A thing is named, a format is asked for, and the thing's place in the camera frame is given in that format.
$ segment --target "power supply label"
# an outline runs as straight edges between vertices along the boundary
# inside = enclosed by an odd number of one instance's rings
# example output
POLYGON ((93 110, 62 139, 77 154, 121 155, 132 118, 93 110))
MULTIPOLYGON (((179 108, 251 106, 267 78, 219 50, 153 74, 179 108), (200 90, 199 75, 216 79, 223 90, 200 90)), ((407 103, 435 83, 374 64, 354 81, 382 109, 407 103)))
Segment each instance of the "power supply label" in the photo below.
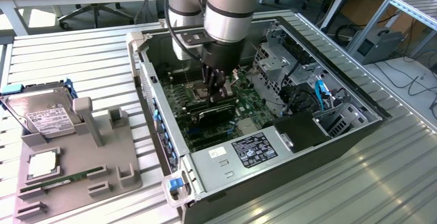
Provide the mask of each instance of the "power supply label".
POLYGON ((278 156, 263 133, 232 142, 232 147, 246 168, 278 156))
POLYGON ((25 117, 28 121, 32 122, 41 135, 48 135, 73 128, 73 123, 62 107, 28 113, 25 117))

